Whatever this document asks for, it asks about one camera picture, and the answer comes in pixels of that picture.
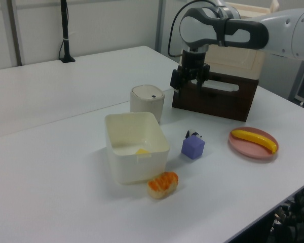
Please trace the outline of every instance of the white cup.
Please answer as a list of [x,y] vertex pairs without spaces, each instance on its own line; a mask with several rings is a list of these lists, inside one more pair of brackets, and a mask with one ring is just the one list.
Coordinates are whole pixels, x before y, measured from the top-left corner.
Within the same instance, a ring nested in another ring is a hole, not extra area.
[[164,93],[153,85],[140,85],[131,91],[131,112],[151,112],[160,122]]

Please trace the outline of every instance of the white container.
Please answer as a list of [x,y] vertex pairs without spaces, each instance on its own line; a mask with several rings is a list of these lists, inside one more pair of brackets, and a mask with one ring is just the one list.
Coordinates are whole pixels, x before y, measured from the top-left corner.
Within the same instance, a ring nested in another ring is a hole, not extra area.
[[136,86],[131,91],[131,112],[151,112],[160,122],[164,93],[153,85]]
[[[107,115],[105,127],[108,161],[116,181],[144,181],[164,172],[170,147],[152,113]],[[136,154],[139,149],[149,153]]]

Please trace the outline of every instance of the orange toy food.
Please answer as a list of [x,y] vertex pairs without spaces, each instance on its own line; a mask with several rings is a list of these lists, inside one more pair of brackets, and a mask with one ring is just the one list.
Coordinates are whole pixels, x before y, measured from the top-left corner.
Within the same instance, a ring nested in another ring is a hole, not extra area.
[[155,199],[172,193],[178,185],[178,176],[174,172],[164,172],[147,183],[147,192]]

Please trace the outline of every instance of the pink plate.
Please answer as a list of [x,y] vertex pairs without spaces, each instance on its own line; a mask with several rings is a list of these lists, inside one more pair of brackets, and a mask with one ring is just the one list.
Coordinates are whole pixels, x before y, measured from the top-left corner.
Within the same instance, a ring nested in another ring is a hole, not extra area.
[[[240,128],[235,128],[234,130],[239,129],[239,130],[244,130],[252,133],[257,133],[262,136],[265,136],[266,138],[269,138],[273,142],[277,144],[277,151],[279,149],[278,142],[276,139],[271,136],[270,134],[264,132],[263,130],[257,129],[257,128],[251,128],[251,127],[240,127]],[[229,134],[229,142],[232,145],[233,148],[235,148],[238,152],[252,158],[269,158],[273,156],[272,152],[253,142],[246,141],[240,138],[235,138],[232,136],[231,132]]]

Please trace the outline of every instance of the white wall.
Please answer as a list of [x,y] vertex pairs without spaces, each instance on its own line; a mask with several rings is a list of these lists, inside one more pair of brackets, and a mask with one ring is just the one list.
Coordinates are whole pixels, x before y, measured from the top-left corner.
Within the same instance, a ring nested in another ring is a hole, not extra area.
[[[159,0],[68,0],[73,57],[156,45]],[[60,0],[16,0],[23,64],[58,58],[63,40]]]
[[[167,48],[172,21],[178,10],[187,2],[190,1],[164,0],[163,2],[161,22],[162,30],[160,34],[159,51],[167,57],[169,57],[167,53]],[[269,8],[272,1],[230,0],[228,2]],[[304,0],[279,0],[279,3],[280,10],[304,8]],[[191,6],[196,7],[200,6],[200,4],[193,4]],[[178,31],[178,24],[180,22],[180,16],[182,15],[183,14],[179,15],[178,21],[176,21],[176,25],[174,27],[170,49],[172,54],[178,54],[181,51],[181,40]],[[179,62],[179,58],[172,59],[176,62]],[[270,90],[280,95],[281,97],[288,99],[300,66],[301,61],[291,60],[273,55],[267,55],[259,78],[259,85],[267,90]]]
[[8,8],[5,1],[0,1],[0,69],[16,65]]

